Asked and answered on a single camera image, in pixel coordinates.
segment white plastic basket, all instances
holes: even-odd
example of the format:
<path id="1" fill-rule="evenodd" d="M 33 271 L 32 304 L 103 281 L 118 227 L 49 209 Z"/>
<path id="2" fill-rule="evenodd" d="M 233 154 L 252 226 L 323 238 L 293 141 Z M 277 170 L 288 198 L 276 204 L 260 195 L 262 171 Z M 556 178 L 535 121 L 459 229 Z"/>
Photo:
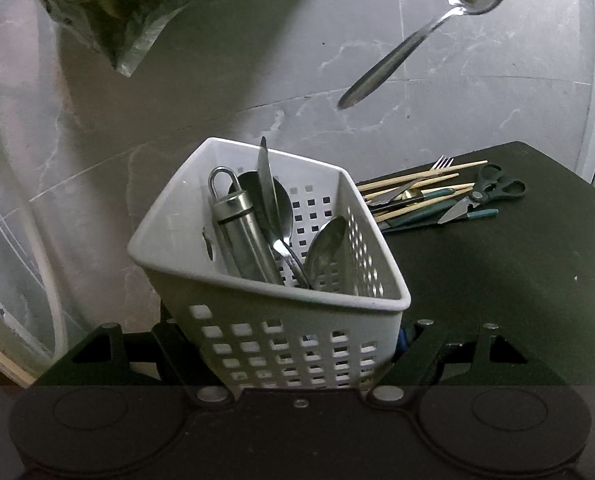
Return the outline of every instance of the white plastic basket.
<path id="1" fill-rule="evenodd" d="M 318 229 L 349 222 L 323 291 L 237 277 L 210 212 L 216 166 L 257 168 L 258 146 L 207 139 L 162 191 L 129 243 L 185 336 L 233 388 L 369 387 L 388 368 L 410 295 L 382 234 L 341 168 L 270 150 L 273 174 L 294 207 L 292 246 L 304 260 Z M 228 177 L 216 179 L 221 196 Z"/>

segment black table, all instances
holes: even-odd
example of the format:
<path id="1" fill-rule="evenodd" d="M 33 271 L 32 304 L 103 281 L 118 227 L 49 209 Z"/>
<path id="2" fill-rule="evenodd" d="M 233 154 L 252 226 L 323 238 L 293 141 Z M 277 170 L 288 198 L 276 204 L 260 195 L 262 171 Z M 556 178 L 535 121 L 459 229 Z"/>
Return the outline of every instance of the black table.
<path id="1" fill-rule="evenodd" d="M 522 142 L 454 164 L 476 160 L 522 179 L 527 195 L 497 202 L 497 218 L 385 235 L 413 298 L 405 319 L 456 332 L 497 323 L 569 384 L 595 384 L 594 187 Z"/>

